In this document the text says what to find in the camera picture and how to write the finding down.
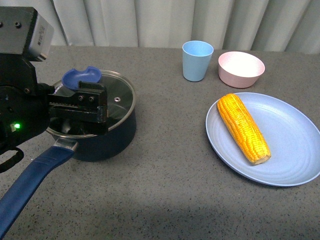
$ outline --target pink bowl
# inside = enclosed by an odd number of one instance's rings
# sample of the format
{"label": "pink bowl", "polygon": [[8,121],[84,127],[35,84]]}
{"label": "pink bowl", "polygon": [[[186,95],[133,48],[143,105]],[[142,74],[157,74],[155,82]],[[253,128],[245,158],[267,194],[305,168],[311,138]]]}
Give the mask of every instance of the pink bowl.
{"label": "pink bowl", "polygon": [[220,79],[238,89],[252,86],[266,69],[259,58],[241,51],[226,52],[218,62]]}

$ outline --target pot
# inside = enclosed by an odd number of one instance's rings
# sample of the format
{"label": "pot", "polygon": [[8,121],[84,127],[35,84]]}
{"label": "pot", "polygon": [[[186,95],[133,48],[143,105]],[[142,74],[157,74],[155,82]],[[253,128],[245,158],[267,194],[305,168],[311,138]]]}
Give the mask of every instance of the pot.
{"label": "pot", "polygon": [[[52,118],[47,132],[56,139],[55,144],[28,165],[0,200],[0,240],[53,169],[72,157],[89,162],[111,158],[123,151],[134,138],[137,124],[133,85],[117,72],[101,70],[101,73],[99,83],[107,90],[108,133],[87,134],[74,127],[77,123],[70,119]],[[54,86],[57,95],[74,93],[61,81]]]}

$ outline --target screw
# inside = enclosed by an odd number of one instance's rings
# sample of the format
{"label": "screw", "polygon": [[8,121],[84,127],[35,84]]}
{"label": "screw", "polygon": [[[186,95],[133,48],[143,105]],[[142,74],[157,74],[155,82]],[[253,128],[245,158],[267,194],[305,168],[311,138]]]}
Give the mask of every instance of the screw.
{"label": "screw", "polygon": [[18,22],[18,21],[17,21],[14,25],[15,25],[15,27],[16,27],[17,29],[21,28],[21,26],[22,26],[21,23]]}

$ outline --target yellow corn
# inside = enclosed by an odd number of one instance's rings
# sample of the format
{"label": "yellow corn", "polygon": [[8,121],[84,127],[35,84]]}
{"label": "yellow corn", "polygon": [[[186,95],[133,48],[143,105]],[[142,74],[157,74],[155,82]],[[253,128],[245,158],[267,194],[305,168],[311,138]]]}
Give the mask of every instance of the yellow corn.
{"label": "yellow corn", "polygon": [[264,136],[236,94],[220,98],[217,107],[232,137],[251,163],[261,164],[271,158]]}

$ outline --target green led light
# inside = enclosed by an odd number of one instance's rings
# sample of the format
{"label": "green led light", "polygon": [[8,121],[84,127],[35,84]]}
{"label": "green led light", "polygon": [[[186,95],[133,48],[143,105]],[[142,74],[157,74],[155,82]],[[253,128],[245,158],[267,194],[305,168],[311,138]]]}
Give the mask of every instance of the green led light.
{"label": "green led light", "polygon": [[20,125],[20,123],[16,123],[16,124],[14,125],[14,127],[15,127],[16,129],[19,129],[19,128],[21,128],[21,125]]}

